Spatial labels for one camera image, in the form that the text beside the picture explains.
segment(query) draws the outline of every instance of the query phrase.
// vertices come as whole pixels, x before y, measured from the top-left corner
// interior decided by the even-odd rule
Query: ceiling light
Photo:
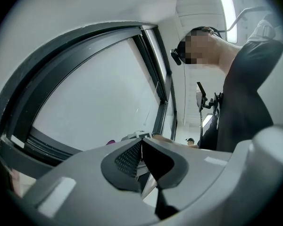
[[[234,3],[233,0],[221,0],[221,2],[225,14],[226,29],[228,29],[236,19]],[[228,42],[237,43],[237,25],[231,31],[226,32],[226,35]]]
[[[212,118],[213,114],[207,114],[206,118],[202,122],[202,127],[205,127],[209,120]]]

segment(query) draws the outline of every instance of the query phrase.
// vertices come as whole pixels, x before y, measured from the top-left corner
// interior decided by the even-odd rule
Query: person
[[[186,141],[188,142],[188,146],[192,146],[195,143],[193,138],[186,139]]]
[[[279,21],[274,14],[267,15],[242,47],[223,40],[212,27],[197,27],[171,53],[178,65],[182,61],[217,67],[226,76],[219,117],[214,112],[200,148],[233,152],[239,142],[273,125],[257,90],[283,52]]]

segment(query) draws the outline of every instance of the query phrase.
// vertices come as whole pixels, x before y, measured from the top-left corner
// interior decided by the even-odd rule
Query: white wall
[[[176,0],[20,0],[0,28],[0,91],[38,47],[76,28],[107,21],[157,24]]]
[[[92,57],[52,93],[33,126],[79,150],[153,131],[160,99],[132,39]]]

